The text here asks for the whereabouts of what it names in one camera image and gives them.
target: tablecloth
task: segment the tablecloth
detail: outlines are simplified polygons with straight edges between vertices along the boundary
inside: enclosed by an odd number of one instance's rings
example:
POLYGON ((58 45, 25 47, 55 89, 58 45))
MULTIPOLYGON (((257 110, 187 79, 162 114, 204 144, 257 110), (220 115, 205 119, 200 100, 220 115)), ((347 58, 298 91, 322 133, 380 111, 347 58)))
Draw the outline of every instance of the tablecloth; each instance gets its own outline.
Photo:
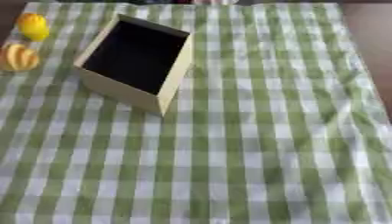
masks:
POLYGON ((392 222, 391 128, 337 4, 25 11, 51 35, 0 77, 0 223, 392 222), (194 32, 164 118, 73 72, 115 13, 194 32))

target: open box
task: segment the open box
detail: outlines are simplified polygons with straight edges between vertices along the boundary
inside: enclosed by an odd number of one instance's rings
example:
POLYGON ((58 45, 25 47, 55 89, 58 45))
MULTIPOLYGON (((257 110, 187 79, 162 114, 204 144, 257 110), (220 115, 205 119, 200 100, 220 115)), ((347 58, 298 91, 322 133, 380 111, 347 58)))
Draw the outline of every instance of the open box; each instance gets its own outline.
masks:
POLYGON ((192 63, 192 35, 117 15, 73 63, 90 89, 163 116, 192 63))

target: food item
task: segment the food item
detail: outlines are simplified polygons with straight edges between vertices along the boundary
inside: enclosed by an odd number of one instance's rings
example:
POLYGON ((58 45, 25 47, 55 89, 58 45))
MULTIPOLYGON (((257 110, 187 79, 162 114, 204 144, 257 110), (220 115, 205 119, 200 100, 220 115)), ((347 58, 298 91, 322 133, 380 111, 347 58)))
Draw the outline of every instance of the food item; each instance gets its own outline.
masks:
POLYGON ((28 71, 38 64, 37 53, 21 44, 9 44, 0 52, 0 69, 6 71, 28 71))
POLYGON ((27 38, 40 41, 49 35, 49 28, 43 16, 36 13, 24 13, 17 19, 17 28, 27 38))

